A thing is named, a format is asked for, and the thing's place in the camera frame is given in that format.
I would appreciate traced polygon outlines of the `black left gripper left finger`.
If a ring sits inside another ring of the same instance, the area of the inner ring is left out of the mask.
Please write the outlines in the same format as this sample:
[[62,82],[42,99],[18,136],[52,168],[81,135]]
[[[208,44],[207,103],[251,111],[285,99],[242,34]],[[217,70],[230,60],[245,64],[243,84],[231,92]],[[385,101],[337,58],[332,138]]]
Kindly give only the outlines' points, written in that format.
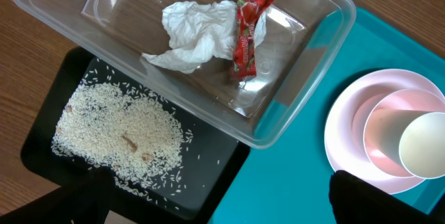
[[111,208],[115,180],[108,168],[99,168],[77,182],[56,189],[1,216],[3,224],[105,222]]

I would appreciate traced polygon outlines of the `white napkin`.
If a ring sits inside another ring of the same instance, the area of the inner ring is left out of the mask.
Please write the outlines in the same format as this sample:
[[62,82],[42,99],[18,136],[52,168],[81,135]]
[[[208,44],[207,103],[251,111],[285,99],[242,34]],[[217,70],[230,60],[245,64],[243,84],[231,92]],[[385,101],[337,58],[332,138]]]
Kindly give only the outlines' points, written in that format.
[[[194,72],[213,57],[233,62],[238,35],[236,1],[207,5],[183,1],[164,8],[162,25],[170,36],[170,49],[159,55],[143,53],[142,57],[152,65],[184,74]],[[264,12],[254,32],[255,48],[265,35]]]

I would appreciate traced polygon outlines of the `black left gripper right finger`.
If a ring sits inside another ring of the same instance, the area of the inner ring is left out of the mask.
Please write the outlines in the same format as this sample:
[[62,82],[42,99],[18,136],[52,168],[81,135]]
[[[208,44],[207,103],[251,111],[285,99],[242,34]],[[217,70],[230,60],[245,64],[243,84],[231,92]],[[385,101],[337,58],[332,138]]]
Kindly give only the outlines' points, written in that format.
[[425,214],[344,170],[331,176],[329,200],[338,224],[444,224],[444,198]]

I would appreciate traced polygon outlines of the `white rice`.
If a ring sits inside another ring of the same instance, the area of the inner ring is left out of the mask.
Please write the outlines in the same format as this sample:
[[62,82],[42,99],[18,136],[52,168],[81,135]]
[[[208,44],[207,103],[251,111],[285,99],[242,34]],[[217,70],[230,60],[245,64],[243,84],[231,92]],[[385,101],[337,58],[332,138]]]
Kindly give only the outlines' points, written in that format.
[[109,168],[123,194],[195,211],[214,181],[199,143],[205,122],[94,58],[56,123],[51,151],[89,169]]

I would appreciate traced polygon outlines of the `red candy wrapper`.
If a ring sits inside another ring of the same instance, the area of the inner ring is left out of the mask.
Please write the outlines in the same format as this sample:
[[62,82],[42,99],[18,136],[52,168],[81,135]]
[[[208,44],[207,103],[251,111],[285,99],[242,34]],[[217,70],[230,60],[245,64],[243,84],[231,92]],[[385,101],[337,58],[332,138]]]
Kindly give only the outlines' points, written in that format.
[[231,76],[242,81],[256,77],[254,32],[261,15],[274,0],[237,0],[238,35],[233,52]]

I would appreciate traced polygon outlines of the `cream paper cup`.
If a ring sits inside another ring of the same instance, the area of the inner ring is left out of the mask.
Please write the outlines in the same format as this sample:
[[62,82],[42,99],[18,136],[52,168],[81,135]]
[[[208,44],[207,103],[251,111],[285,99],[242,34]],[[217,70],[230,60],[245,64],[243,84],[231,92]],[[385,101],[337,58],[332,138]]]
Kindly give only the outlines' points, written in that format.
[[380,109],[367,130],[379,151],[413,176],[444,176],[443,112]]

